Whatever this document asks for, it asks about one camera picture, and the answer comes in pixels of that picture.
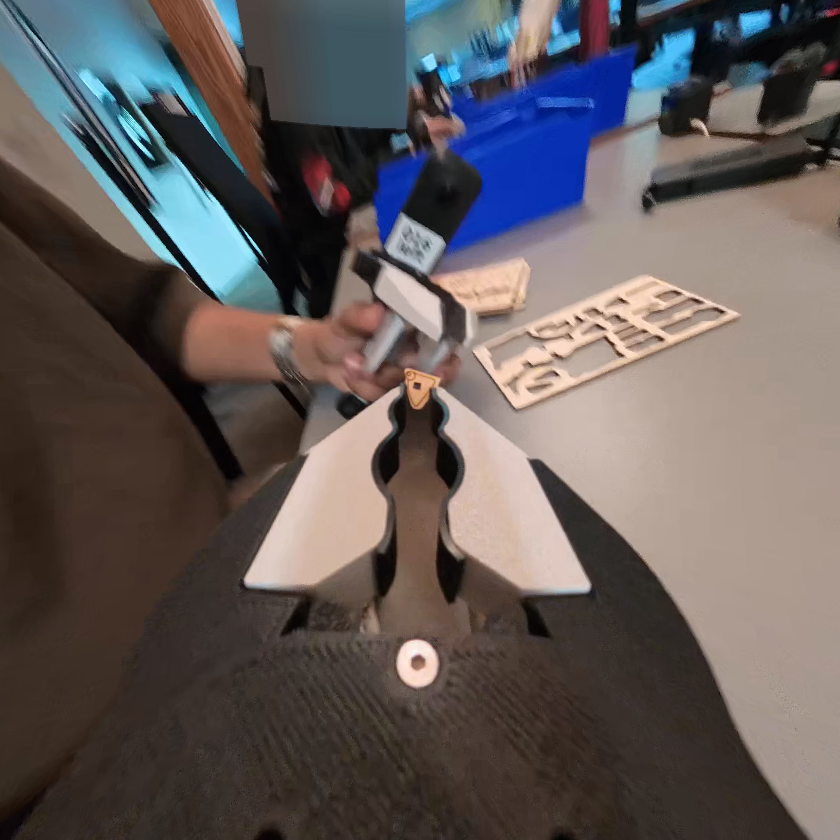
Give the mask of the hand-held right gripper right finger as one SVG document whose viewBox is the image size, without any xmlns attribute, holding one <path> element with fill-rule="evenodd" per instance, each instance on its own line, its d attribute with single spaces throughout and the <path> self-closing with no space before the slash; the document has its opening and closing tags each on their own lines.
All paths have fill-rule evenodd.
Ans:
<svg viewBox="0 0 840 840">
<path fill-rule="evenodd" d="M 441 535 L 465 563 L 464 584 L 516 601 L 588 595 L 592 583 L 528 455 L 445 389 L 435 403 L 440 450 L 455 460 Z"/>
</svg>

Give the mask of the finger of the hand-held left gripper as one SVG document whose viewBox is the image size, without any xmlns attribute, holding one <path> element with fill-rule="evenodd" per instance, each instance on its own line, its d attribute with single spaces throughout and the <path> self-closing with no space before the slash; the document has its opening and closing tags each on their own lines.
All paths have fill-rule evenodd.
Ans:
<svg viewBox="0 0 840 840">
<path fill-rule="evenodd" d="M 397 362 L 411 334 L 429 344 L 418 358 L 418 369 L 435 373 L 455 348 L 453 341 L 445 337 L 445 310 L 440 297 L 394 266 L 365 269 L 364 281 L 374 299 L 385 308 L 383 321 L 364 348 L 365 373 L 372 375 L 385 363 Z"/>
<path fill-rule="evenodd" d="M 437 325 L 427 338 L 426 368 L 437 369 L 449 357 L 457 356 L 461 349 L 474 342 L 477 315 L 450 291 L 432 285 L 431 291 L 439 303 Z"/>
</svg>

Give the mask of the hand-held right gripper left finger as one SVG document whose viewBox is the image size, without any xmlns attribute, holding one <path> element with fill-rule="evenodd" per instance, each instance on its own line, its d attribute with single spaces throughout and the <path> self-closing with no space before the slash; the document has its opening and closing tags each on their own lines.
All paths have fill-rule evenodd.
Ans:
<svg viewBox="0 0 840 840">
<path fill-rule="evenodd" d="M 378 458 L 399 435 L 390 390 L 306 452 L 243 579 L 246 589 L 381 589 L 394 533 Z"/>
</svg>

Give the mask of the small triangular wooden piece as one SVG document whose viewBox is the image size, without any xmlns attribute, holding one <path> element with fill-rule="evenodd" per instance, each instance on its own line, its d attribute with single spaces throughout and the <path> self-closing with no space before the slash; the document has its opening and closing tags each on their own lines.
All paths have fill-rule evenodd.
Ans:
<svg viewBox="0 0 840 840">
<path fill-rule="evenodd" d="M 415 411 L 425 408 L 434 390 L 440 385 L 440 378 L 434 374 L 406 368 L 404 371 L 404 392 L 408 405 Z"/>
</svg>

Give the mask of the cut-out wooden puzzle sheet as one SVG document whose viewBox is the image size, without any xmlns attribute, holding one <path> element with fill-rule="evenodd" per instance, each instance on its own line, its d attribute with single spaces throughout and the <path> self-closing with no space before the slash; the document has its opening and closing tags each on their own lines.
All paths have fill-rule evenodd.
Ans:
<svg viewBox="0 0 840 840">
<path fill-rule="evenodd" d="M 739 312 L 653 276 L 637 276 L 473 349 L 516 411 L 736 322 Z"/>
</svg>

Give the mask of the person's left forearm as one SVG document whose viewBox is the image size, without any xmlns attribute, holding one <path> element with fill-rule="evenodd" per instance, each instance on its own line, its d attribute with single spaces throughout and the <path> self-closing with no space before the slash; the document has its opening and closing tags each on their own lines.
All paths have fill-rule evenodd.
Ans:
<svg viewBox="0 0 840 840">
<path fill-rule="evenodd" d="M 148 361 L 202 383 L 282 382 L 284 353 L 303 320 L 231 308 L 200 291 L 180 270 L 129 259 L 124 335 Z"/>
</svg>

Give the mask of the person's left hand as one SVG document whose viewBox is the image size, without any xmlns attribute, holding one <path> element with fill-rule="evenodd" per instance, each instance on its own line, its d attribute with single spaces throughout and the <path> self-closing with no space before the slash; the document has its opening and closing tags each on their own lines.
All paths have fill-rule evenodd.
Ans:
<svg viewBox="0 0 840 840">
<path fill-rule="evenodd" d="M 316 385 L 331 385 L 372 403 L 404 381 L 405 369 L 417 369 L 419 349 L 408 339 L 395 361 L 376 372 L 364 368 L 364 348 L 381 327 L 386 309 L 379 302 L 355 302 L 336 316 L 306 320 L 293 340 L 299 372 Z"/>
</svg>

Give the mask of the stack of wooden puzzle sheets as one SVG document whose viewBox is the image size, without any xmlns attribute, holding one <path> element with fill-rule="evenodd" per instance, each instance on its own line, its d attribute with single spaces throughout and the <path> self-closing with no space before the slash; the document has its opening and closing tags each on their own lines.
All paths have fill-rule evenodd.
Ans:
<svg viewBox="0 0 840 840">
<path fill-rule="evenodd" d="M 531 267 L 522 258 L 432 276 L 465 308 L 480 318 L 496 317 L 526 306 Z"/>
</svg>

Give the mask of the large blue plastic bin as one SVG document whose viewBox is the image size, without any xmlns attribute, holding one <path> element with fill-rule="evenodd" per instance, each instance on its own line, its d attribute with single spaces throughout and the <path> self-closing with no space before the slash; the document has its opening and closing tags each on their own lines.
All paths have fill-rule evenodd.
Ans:
<svg viewBox="0 0 840 840">
<path fill-rule="evenodd" d="M 594 112 L 593 98 L 527 96 L 451 141 L 482 188 L 448 252 L 580 204 Z"/>
</svg>

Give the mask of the silver wristwatch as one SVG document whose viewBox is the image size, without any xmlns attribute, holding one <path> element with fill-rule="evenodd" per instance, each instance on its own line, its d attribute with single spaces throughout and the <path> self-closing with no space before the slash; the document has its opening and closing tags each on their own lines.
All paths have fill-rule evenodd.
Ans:
<svg viewBox="0 0 840 840">
<path fill-rule="evenodd" d="M 303 318 L 279 316 L 268 333 L 268 347 L 270 357 L 279 374 L 278 382 L 308 391 L 309 379 L 302 373 L 294 352 L 296 334 L 302 324 Z"/>
</svg>

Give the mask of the person's brown shirt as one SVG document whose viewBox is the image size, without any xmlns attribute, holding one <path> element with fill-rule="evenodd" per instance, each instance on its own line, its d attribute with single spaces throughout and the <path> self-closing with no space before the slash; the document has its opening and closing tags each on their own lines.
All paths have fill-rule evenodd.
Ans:
<svg viewBox="0 0 840 840">
<path fill-rule="evenodd" d="M 185 330 L 215 302 L 2 162 L 2 823 L 112 703 L 123 660 L 229 511 Z"/>
</svg>

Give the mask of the black and blue battery charger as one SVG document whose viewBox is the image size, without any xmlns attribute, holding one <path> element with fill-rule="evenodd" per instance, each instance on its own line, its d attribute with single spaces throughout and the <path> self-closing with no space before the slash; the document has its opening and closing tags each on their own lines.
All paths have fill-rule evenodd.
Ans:
<svg viewBox="0 0 840 840">
<path fill-rule="evenodd" d="M 707 122 L 714 84 L 707 77 L 691 76 L 668 86 L 660 99 L 658 130 L 665 137 L 700 133 L 709 137 Z"/>
</svg>

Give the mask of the black power adapter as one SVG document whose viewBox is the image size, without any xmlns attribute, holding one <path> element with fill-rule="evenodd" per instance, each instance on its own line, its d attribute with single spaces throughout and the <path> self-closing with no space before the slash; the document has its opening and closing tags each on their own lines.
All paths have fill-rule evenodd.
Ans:
<svg viewBox="0 0 840 840">
<path fill-rule="evenodd" d="M 640 203 L 648 213 L 659 204 L 797 176 L 811 165 L 829 161 L 838 161 L 836 146 L 825 147 L 809 143 L 800 135 L 788 135 L 748 148 L 660 166 L 651 174 Z"/>
</svg>

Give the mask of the brown wooden post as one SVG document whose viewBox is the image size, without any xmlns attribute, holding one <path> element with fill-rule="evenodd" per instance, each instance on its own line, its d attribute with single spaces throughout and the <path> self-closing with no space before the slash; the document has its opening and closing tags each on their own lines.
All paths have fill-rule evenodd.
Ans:
<svg viewBox="0 0 840 840">
<path fill-rule="evenodd" d="M 150 6 L 249 180 L 271 201 L 245 63 L 215 2 L 150 1 Z"/>
</svg>

